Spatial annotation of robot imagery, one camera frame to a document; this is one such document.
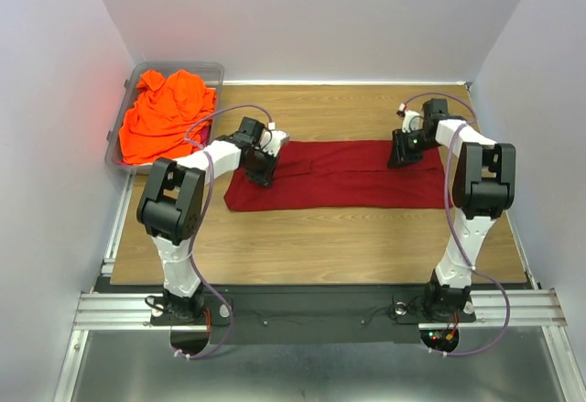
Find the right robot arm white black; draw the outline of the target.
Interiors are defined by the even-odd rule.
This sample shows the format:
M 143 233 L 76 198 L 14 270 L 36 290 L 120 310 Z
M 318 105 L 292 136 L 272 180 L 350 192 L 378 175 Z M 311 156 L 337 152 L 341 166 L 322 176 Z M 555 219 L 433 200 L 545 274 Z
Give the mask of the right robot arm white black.
M 472 314 L 473 277 L 500 284 L 478 269 L 477 258 L 486 235 L 514 202 L 516 150 L 479 133 L 474 119 L 451 114 L 448 94 L 426 96 L 418 112 L 399 105 L 402 125 L 393 133 L 388 166 L 404 168 L 431 149 L 448 150 L 442 192 L 450 238 L 421 302 L 426 318 L 442 321 Z

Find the dark red t shirt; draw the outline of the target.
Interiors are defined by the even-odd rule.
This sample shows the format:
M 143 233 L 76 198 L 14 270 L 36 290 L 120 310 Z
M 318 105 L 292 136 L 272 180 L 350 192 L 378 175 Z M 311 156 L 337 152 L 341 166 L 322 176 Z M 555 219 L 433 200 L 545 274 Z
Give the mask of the dark red t shirt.
M 390 140 L 299 142 L 281 149 L 273 185 L 234 172 L 224 194 L 232 212 L 321 207 L 442 209 L 444 167 L 436 149 L 418 163 L 389 168 Z

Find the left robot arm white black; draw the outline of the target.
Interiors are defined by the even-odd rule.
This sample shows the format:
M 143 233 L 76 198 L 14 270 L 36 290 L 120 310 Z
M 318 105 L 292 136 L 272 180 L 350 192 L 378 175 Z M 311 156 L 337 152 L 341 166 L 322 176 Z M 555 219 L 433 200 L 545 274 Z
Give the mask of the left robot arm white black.
M 219 136 L 184 158 L 159 158 L 151 166 L 137 207 L 160 259 L 164 282 L 159 297 L 149 296 L 153 325 L 191 325 L 209 319 L 206 281 L 195 267 L 194 244 L 210 206 L 213 184 L 238 169 L 254 184 L 269 188 L 289 135 L 245 117 L 239 128 Z

